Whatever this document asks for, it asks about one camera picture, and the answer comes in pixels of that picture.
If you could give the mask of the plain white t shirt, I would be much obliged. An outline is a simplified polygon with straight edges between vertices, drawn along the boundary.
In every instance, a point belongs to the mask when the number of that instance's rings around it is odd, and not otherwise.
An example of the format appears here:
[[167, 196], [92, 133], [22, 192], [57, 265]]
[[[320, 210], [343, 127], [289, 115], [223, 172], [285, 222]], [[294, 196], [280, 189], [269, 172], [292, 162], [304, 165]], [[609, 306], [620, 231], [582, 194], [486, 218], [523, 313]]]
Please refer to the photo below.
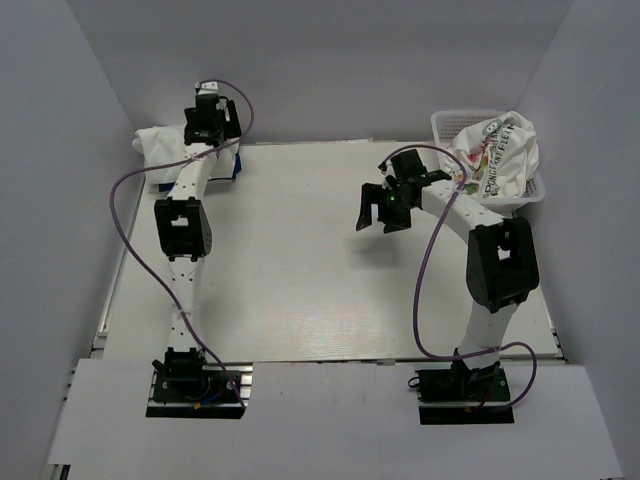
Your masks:
[[[183, 140], [184, 125], [156, 126], [137, 130], [132, 146], [143, 155], [145, 167], [155, 167], [184, 160], [186, 147]], [[237, 145], [223, 150], [217, 154], [218, 161], [224, 158], [233, 160], [238, 150]], [[176, 166], [148, 171], [145, 179], [150, 185], [170, 185], [176, 181], [180, 169], [181, 166]]]

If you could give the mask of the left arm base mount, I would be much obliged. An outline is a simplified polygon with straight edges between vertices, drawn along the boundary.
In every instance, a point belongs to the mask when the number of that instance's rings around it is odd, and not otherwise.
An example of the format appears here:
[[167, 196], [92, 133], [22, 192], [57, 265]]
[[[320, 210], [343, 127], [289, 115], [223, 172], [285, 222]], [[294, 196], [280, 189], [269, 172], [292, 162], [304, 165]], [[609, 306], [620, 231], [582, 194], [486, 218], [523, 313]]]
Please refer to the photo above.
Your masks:
[[231, 381], [219, 369], [179, 377], [156, 372], [146, 407], [147, 418], [239, 420], [244, 407]]

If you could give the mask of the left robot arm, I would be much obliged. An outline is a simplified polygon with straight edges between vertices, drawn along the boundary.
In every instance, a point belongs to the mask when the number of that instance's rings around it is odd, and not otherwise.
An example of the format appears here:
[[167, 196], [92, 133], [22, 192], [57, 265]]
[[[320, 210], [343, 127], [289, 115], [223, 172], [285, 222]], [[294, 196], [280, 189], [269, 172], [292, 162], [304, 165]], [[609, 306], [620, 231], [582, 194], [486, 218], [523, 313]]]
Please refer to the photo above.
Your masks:
[[171, 333], [164, 361], [155, 367], [166, 385], [192, 399], [206, 396], [211, 374], [206, 354], [195, 337], [200, 330], [200, 283], [213, 234], [202, 203], [206, 184], [218, 163], [215, 148], [241, 134], [236, 112], [215, 82], [196, 87], [195, 105], [185, 110], [181, 167], [166, 198], [154, 204], [162, 252], [168, 260], [172, 306]]

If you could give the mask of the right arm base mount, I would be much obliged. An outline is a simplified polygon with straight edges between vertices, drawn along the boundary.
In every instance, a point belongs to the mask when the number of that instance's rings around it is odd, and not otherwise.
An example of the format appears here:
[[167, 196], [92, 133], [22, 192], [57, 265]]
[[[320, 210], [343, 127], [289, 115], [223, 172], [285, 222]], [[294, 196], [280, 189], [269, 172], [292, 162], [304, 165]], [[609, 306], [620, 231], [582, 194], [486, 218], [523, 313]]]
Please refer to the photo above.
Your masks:
[[515, 422], [503, 368], [499, 368], [491, 379], [471, 386], [465, 385], [452, 368], [417, 370], [407, 384], [417, 393], [421, 425], [506, 425]]

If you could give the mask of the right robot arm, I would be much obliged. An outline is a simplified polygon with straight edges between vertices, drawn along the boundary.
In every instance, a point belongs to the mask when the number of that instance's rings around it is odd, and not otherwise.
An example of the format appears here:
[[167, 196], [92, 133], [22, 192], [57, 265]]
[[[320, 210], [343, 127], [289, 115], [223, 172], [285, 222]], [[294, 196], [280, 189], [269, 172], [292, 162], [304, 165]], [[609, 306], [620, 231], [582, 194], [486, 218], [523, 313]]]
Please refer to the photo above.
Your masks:
[[467, 246], [465, 281], [473, 300], [463, 340], [449, 362], [451, 384], [461, 397], [484, 391], [499, 369], [507, 327], [531, 291], [539, 271], [530, 224], [507, 218], [466, 195], [442, 170], [430, 171], [413, 147], [402, 147], [379, 166], [383, 180], [361, 187], [357, 230], [379, 221], [385, 233], [407, 230], [419, 209], [437, 217]]

